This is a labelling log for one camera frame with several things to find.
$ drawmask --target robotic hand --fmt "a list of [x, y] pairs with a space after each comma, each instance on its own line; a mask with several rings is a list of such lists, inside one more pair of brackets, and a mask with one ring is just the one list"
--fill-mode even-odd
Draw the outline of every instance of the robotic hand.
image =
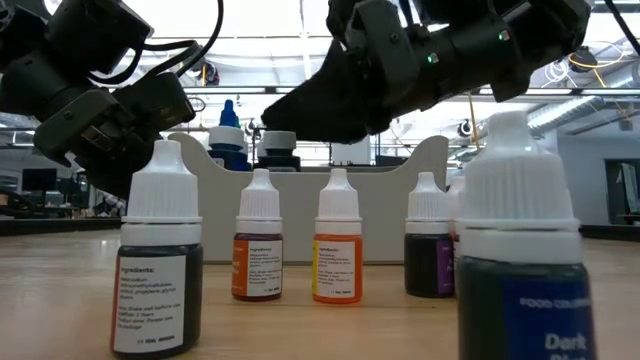
[[[584, 0], [414, 0], [420, 25], [408, 0], [399, 1], [405, 28], [387, 0], [331, 0], [334, 40], [322, 68], [264, 112], [267, 127], [353, 143], [484, 84], [496, 100], [510, 99], [526, 91], [535, 69], [577, 49], [590, 12]], [[178, 77], [213, 45], [222, 0], [218, 9], [199, 49], [195, 41], [145, 44], [153, 29], [120, 0], [64, 0], [48, 22], [0, 7], [0, 111], [37, 118], [34, 144], [45, 156], [69, 165], [72, 152], [94, 186], [128, 198], [131, 175], [149, 161], [160, 131], [195, 116]], [[431, 33], [431, 23], [449, 26]], [[95, 85], [125, 81], [143, 50], [179, 48], [187, 49], [135, 84], [113, 92]], [[111, 73], [128, 49], [136, 55], [122, 74], [92, 74]]]
[[[218, 5], [219, 21], [204, 48], [195, 41], [145, 44], [153, 29], [119, 0], [64, 0], [48, 21], [19, 5], [0, 7], [0, 111], [34, 116], [42, 123], [33, 140], [42, 154], [69, 166], [65, 155], [73, 153], [94, 186], [126, 199], [131, 176], [151, 158], [160, 131], [195, 117], [178, 77], [220, 32], [222, 0]], [[96, 85], [127, 80], [143, 50], [182, 48], [132, 85]], [[92, 73], [111, 73], [128, 49], [135, 57], [127, 70], [110, 78]], [[165, 72], [183, 61], [177, 73]]]
[[[584, 0], [330, 0], [334, 40], [311, 79], [262, 115], [299, 140], [354, 143], [391, 120], [491, 84], [496, 101], [523, 94], [534, 70], [574, 52], [586, 32]], [[448, 24], [429, 32], [429, 24]]]

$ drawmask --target bottle label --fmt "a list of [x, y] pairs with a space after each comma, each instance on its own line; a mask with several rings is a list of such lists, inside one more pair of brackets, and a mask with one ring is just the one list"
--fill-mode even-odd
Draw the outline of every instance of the bottle label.
[[313, 241], [314, 295], [352, 298], [355, 293], [356, 244], [352, 241]]
[[451, 294], [453, 292], [453, 244], [449, 240], [436, 243], [438, 259], [438, 292]]
[[231, 292], [238, 296], [282, 292], [282, 240], [233, 241]]
[[588, 282], [507, 280], [510, 360], [596, 360]]
[[185, 256], [118, 257], [113, 350], [147, 353], [182, 345], [185, 270]]

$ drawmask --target blue label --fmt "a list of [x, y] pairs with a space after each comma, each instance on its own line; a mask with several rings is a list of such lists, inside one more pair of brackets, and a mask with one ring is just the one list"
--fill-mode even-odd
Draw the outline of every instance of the blue label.
[[587, 282], [505, 281], [510, 360], [596, 360]]

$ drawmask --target blue bottle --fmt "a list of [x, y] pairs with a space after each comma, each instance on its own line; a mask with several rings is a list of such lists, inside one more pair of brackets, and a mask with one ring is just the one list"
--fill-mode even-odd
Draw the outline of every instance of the blue bottle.
[[465, 167], [460, 360], [596, 360], [589, 275], [562, 160], [522, 112], [494, 115]]
[[233, 101], [227, 100], [220, 112], [220, 124], [209, 130], [209, 156], [213, 161], [231, 171], [249, 171], [244, 132], [238, 116], [233, 111]]

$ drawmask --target monitor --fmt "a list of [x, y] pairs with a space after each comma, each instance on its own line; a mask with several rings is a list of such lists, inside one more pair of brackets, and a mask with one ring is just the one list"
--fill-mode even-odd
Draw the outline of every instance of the monitor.
[[57, 169], [22, 170], [22, 191], [56, 190]]

